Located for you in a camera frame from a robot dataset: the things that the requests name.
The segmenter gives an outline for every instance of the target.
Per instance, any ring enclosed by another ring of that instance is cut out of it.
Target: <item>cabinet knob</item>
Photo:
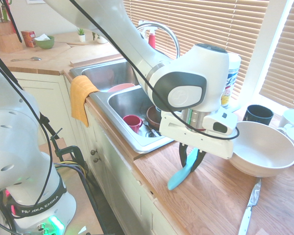
[[[91,155],[95,155],[96,153],[98,153],[97,149],[96,149],[96,150],[91,150],[91,151],[90,151],[90,154],[91,154]]]
[[[101,158],[100,158],[100,157],[99,157],[99,158],[94,158],[94,159],[93,159],[93,162],[94,162],[94,163],[97,163],[99,160],[101,161]]]

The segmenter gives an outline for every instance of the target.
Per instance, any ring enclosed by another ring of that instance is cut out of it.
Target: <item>sink basin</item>
[[[101,92],[107,92],[110,88],[123,83],[138,85],[132,67],[124,59],[80,67],[72,69],[71,72],[75,76],[87,76]]]
[[[71,72],[75,76],[86,75],[100,89],[100,92],[91,93],[90,98],[99,105],[135,152],[148,153],[172,141],[161,135],[155,137],[151,128],[144,124],[136,134],[123,120],[126,115],[137,115],[146,120],[147,109],[153,105],[138,85],[135,73],[126,60],[76,68]],[[133,83],[136,86],[122,91],[106,92],[111,87],[123,83]]]

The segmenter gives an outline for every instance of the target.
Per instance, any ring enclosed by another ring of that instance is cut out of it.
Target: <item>white wall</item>
[[[20,33],[32,30],[39,37],[43,33],[52,35],[77,30],[46,3],[27,4],[26,0],[12,0],[10,9]]]

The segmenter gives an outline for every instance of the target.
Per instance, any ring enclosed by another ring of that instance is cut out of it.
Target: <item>red mug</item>
[[[123,120],[126,122],[127,125],[129,125],[130,128],[132,128],[133,131],[135,131],[135,133],[138,134],[139,128],[143,124],[143,120],[141,120],[136,115],[127,115],[123,117]]]

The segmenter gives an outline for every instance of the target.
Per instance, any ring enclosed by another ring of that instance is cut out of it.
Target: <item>white bowl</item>
[[[234,139],[230,162],[240,171],[255,177],[276,176],[294,164],[294,144],[267,125],[241,121],[240,135]]]

